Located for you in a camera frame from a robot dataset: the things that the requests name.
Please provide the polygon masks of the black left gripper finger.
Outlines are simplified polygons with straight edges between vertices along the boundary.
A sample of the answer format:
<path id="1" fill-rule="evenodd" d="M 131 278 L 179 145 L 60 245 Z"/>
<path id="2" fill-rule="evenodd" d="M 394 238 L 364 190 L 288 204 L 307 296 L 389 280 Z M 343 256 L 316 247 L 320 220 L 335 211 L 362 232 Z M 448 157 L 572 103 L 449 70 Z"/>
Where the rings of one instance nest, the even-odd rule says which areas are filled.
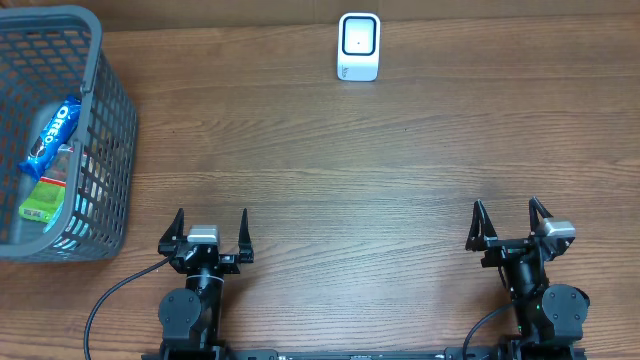
<path id="1" fill-rule="evenodd" d="M 243 209 L 240 228 L 239 228 L 239 260 L 241 263 L 252 263 L 254 261 L 254 250 L 249 234 L 248 210 Z"/>
<path id="2" fill-rule="evenodd" d="M 171 255 L 176 252 L 184 240 L 184 209 L 180 208 L 171 225 L 167 228 L 158 242 L 158 253 Z"/>

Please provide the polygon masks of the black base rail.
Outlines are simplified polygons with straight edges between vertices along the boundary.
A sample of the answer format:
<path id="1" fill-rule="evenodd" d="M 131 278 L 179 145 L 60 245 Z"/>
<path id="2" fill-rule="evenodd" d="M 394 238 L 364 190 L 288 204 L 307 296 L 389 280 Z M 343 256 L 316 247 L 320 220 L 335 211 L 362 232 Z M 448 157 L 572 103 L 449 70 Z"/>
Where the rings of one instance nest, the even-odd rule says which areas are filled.
<path id="1" fill-rule="evenodd" d="M 140 359 L 159 360 L 158 354 L 142 354 Z M 386 352 L 278 352 L 272 349 L 260 350 L 231 350 L 226 359 L 239 360 L 459 360 L 462 359 L 462 349 L 448 347 L 437 351 L 386 351 Z M 498 355 L 498 351 L 488 347 L 471 347 L 467 350 L 467 359 L 490 360 L 511 359 L 505 355 Z"/>

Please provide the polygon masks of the blue Oreo cookie pack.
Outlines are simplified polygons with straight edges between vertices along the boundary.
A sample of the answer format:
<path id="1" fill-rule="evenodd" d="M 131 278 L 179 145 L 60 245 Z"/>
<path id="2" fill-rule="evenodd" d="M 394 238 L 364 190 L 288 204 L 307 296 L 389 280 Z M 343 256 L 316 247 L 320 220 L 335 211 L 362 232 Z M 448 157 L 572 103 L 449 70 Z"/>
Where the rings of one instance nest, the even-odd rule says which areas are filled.
<path id="1" fill-rule="evenodd" d="M 35 182 L 39 181 L 57 156 L 59 148 L 75 132 L 81 108 L 81 101 L 72 95 L 68 95 L 51 116 L 49 122 L 43 127 L 26 160 L 18 165 L 19 169 Z"/>

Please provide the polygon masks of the white barcode scanner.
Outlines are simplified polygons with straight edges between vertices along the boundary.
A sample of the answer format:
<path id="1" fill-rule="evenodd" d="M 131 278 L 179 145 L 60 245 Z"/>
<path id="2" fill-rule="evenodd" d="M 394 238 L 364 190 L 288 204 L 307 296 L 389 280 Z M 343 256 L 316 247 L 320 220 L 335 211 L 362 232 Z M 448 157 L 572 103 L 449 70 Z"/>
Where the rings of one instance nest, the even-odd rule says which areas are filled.
<path id="1" fill-rule="evenodd" d="M 380 64 L 380 19 L 374 13 L 349 12 L 339 20 L 337 77 L 349 82 L 372 82 Z"/>

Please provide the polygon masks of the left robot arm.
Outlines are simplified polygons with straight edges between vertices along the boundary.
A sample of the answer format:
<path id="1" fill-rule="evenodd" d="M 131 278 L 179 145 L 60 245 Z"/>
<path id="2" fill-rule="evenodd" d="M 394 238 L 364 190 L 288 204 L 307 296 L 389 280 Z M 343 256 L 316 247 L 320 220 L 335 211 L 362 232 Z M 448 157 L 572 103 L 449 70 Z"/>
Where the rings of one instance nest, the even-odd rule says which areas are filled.
<path id="1" fill-rule="evenodd" d="M 170 291 L 159 304 L 158 318 L 163 327 L 160 358 L 235 357 L 219 338 L 219 330 L 225 277 L 238 274 L 242 264 L 254 261 L 247 211 L 242 212 L 238 251 L 225 254 L 219 245 L 216 225 L 194 225 L 185 231 L 182 209 L 160 238 L 158 253 L 185 276 L 185 285 Z"/>

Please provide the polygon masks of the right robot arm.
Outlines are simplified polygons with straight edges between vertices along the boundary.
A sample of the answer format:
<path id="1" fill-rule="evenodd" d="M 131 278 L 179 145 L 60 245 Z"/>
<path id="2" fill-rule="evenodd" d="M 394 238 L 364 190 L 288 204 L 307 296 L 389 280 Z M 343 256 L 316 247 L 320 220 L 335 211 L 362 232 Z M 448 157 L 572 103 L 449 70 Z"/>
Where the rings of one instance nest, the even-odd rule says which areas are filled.
<path id="1" fill-rule="evenodd" d="M 475 355 L 474 334 L 487 322 L 512 310 L 518 333 L 504 335 L 488 351 L 489 359 L 584 359 L 575 343 L 583 338 L 583 324 L 591 301 L 581 289 L 551 284 L 545 264 L 563 255 L 576 238 L 575 226 L 554 217 L 532 197 L 528 204 L 529 234 L 501 240 L 482 201 L 473 205 L 465 249 L 481 252 L 481 266 L 495 268 L 510 302 L 479 320 L 466 335 L 460 357 Z"/>

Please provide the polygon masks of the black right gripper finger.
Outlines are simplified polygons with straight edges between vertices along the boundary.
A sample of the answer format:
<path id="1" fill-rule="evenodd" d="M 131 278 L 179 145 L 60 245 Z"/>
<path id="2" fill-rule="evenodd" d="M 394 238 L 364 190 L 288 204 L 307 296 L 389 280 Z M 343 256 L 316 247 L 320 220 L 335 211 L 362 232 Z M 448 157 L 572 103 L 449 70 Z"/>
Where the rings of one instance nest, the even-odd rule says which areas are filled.
<path id="1" fill-rule="evenodd" d="M 552 218 L 553 215 L 536 196 L 529 200 L 529 223 L 532 235 L 547 235 L 548 223 Z"/>
<path id="2" fill-rule="evenodd" d="M 474 252 L 486 251 L 497 240 L 498 235 L 483 202 L 476 200 L 473 206 L 472 221 L 465 249 Z"/>

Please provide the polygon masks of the grey plastic mesh basket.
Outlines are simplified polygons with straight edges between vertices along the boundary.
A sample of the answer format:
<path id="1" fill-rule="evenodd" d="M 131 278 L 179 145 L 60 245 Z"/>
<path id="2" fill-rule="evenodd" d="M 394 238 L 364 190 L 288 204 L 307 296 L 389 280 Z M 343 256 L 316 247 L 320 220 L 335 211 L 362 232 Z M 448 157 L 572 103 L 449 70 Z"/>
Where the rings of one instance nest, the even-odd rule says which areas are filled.
<path id="1" fill-rule="evenodd" d="M 125 242 L 138 119 L 102 50 L 98 18 L 80 6 L 1 12 L 1 258 L 99 261 Z M 68 95 L 82 103 L 68 143 L 66 194 L 52 225 L 18 212 L 35 187 L 19 170 Z"/>

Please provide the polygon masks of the green snack packet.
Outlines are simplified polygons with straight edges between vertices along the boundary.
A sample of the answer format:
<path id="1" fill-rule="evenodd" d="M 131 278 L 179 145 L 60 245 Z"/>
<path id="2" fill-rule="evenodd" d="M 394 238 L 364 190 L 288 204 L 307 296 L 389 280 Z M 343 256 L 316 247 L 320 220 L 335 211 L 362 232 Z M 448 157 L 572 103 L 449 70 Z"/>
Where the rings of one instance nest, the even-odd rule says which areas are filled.
<path id="1" fill-rule="evenodd" d="M 26 220 L 49 223 L 63 204 L 65 192 L 64 181 L 41 177 L 20 205 L 18 214 Z"/>

